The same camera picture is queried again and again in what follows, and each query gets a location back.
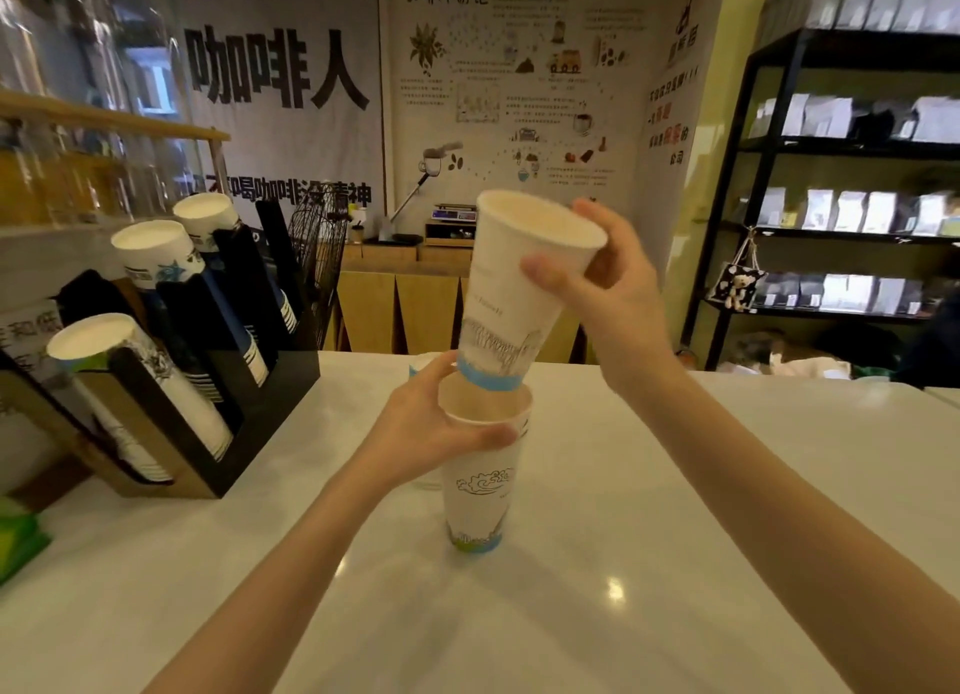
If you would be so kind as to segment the row of grey and black bags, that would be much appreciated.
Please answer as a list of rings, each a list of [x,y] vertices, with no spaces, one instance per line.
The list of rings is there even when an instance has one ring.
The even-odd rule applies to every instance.
[[[924,283],[862,274],[771,273],[758,284],[750,312],[828,312],[918,316]]]

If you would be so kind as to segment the row of glass jars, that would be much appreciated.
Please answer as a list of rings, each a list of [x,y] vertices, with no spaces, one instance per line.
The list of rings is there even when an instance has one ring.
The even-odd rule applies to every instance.
[[[0,92],[190,124],[171,0],[0,0]],[[0,117],[0,227],[163,217],[204,189],[197,142]]]

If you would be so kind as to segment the black cup holder rack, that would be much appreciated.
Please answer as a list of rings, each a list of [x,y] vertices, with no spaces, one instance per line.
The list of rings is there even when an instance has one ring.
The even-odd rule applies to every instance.
[[[126,348],[108,352],[107,371],[81,371],[78,380],[172,475],[172,482],[142,478],[119,457],[115,442],[79,394],[98,425],[96,430],[78,420],[2,350],[0,400],[23,413],[121,496],[222,498],[320,377],[316,331],[305,311],[303,277],[280,207],[275,202],[261,202],[257,208],[266,226],[278,279],[270,274],[246,225],[216,230],[214,238],[227,273],[243,288],[244,305],[256,328],[256,344],[269,370],[262,386],[250,373],[201,277],[183,284],[157,285],[174,328],[222,396],[222,403],[213,405],[233,436],[222,459],[210,455],[135,353]],[[91,280],[78,277],[60,295],[62,308],[82,314],[64,327],[108,313],[99,311],[94,302]],[[163,341],[154,339],[136,317],[128,311],[120,313],[130,315],[168,354]]]

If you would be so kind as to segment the row of white and black bags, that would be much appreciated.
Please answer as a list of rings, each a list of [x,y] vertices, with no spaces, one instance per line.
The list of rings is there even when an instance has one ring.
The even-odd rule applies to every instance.
[[[781,136],[857,143],[960,145],[960,98],[870,100],[796,93],[789,101]]]

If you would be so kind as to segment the white paper cup building print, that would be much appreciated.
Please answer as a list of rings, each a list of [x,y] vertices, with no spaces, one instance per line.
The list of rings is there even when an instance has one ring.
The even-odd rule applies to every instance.
[[[484,190],[476,207],[457,365],[486,391],[513,391],[563,310],[559,300],[525,277],[522,260],[545,256],[583,275],[609,236],[569,207],[526,192]]]

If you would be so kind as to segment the wooden counter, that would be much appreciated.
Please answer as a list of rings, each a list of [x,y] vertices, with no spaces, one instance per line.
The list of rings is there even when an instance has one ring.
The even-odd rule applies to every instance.
[[[325,350],[421,355],[458,345],[473,252],[349,243]]]

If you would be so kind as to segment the white paper sign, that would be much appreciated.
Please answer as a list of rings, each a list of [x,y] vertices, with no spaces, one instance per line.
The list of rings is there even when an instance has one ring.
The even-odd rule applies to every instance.
[[[63,328],[57,303],[44,298],[29,305],[0,311],[0,350],[80,421],[90,413],[68,374],[47,354],[50,339]]]

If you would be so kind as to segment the person's right hand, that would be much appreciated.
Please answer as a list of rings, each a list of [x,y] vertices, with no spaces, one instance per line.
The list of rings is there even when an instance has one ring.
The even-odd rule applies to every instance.
[[[585,328],[606,384],[635,406],[679,366],[657,272],[624,217],[583,198],[572,212],[602,228],[607,244],[583,274],[594,284],[594,305],[564,306]]]

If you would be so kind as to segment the black metal shelf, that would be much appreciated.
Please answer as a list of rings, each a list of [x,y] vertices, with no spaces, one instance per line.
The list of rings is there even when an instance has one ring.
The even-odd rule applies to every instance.
[[[878,100],[960,98],[960,36],[799,30],[747,60],[713,203],[706,221],[680,348],[715,370],[749,342],[782,340],[790,350],[830,351],[854,364],[893,367],[942,302],[960,289],[960,241],[756,229],[758,262],[771,273],[862,274],[920,280],[918,316],[828,312],[729,312],[706,301],[766,190],[786,188],[948,191],[960,198],[960,145],[906,142],[868,146],[783,138],[796,93]]]

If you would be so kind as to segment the white paper cup cloud print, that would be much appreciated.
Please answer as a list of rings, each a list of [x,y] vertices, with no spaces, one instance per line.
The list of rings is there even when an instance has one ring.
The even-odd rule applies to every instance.
[[[456,457],[440,469],[446,530],[460,552],[483,554],[500,542],[530,431],[533,395],[522,384],[509,391],[488,391],[460,372],[439,385],[438,402],[455,423],[474,430],[509,426],[510,445]]]

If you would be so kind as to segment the person's left forearm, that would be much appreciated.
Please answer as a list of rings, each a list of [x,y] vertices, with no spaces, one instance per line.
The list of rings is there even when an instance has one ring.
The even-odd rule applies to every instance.
[[[142,694],[272,694],[343,557],[390,490],[354,457]]]

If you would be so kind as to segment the illustrated wall poster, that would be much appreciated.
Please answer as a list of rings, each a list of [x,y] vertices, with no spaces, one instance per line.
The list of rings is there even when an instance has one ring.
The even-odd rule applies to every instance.
[[[397,220],[483,190],[624,209],[657,0],[381,0]]]

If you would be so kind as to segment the spotted hanging pouch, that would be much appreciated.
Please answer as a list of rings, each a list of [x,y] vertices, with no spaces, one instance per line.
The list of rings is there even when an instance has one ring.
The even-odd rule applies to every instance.
[[[705,300],[721,310],[747,312],[753,305],[759,285],[768,276],[760,267],[757,229],[750,227],[733,258],[724,263]]]

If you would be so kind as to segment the stack of medium paper cups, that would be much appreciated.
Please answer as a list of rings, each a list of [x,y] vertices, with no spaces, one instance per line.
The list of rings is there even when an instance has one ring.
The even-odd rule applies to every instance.
[[[202,397],[214,404],[221,404],[223,400],[210,374],[202,368],[186,339],[175,329],[158,291],[160,282],[183,284],[194,276],[201,277],[211,290],[256,384],[262,386],[265,383],[269,370],[257,342],[241,324],[214,271],[180,222],[172,219],[144,221],[114,233],[110,242],[145,305],[150,331],[163,341],[174,364]]]

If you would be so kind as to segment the green packet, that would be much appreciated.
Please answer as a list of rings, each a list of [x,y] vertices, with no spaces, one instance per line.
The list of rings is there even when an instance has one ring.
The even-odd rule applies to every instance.
[[[11,497],[0,496],[0,587],[51,542],[36,513]]]

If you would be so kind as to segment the wall poster large black characters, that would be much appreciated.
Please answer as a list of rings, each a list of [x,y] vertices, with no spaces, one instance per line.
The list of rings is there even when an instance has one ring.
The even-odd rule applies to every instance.
[[[230,134],[222,192],[246,225],[321,183],[382,213],[379,0],[173,1],[193,119]]]

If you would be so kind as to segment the stack of small paper cups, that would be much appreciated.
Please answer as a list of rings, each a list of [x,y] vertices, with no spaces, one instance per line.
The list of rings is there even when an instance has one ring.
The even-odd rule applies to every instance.
[[[243,225],[233,201],[219,192],[196,193],[177,202],[173,213],[185,226],[206,267],[212,272],[217,286],[241,323],[253,339],[258,340],[257,329],[244,305],[243,288],[228,274],[214,238],[216,230],[233,230]]]

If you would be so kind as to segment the person's right forearm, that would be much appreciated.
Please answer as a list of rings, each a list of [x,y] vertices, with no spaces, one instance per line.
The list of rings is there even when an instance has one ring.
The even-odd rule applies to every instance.
[[[601,369],[851,691],[960,694],[959,600],[777,457],[673,356]]]

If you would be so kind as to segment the stack of large paper cups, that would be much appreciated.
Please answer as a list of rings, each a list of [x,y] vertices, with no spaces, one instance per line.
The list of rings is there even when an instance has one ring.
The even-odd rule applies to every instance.
[[[222,459],[234,437],[210,399],[130,315],[109,312],[61,329],[49,340],[47,354],[70,374],[78,394],[115,442],[119,457],[148,482],[173,481],[172,475],[135,439],[130,429],[78,380],[81,371],[107,371],[108,352],[118,348],[134,352],[210,455],[216,460]]]

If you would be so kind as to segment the narrow wall poster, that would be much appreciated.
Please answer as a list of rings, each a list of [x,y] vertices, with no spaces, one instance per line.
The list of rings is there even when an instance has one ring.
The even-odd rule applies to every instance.
[[[634,226],[663,275],[671,254],[706,70],[723,0],[656,0]]]

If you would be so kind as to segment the person's left hand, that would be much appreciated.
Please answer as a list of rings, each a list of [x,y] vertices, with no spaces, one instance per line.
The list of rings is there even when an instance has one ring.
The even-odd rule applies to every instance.
[[[371,488],[387,492],[440,467],[451,418],[439,405],[442,381],[455,372],[456,354],[446,351],[392,392],[350,459]]]

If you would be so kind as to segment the row of pale labelled bags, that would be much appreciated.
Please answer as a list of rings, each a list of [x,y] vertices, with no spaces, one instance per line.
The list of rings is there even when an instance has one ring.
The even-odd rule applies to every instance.
[[[770,188],[749,225],[768,236],[802,231],[960,241],[960,198],[948,191]]]

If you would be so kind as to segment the wooden box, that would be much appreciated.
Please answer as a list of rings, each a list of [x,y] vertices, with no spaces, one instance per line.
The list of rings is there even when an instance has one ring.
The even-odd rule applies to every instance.
[[[472,249],[476,223],[427,221],[424,225],[425,246],[440,248]]]

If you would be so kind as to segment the wooden shelf board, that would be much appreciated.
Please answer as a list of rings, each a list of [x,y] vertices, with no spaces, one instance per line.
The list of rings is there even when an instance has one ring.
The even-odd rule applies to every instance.
[[[29,119],[48,125],[101,132],[130,132],[160,139],[229,142],[232,138],[228,133],[213,128],[142,117],[6,89],[0,89],[0,118]]]

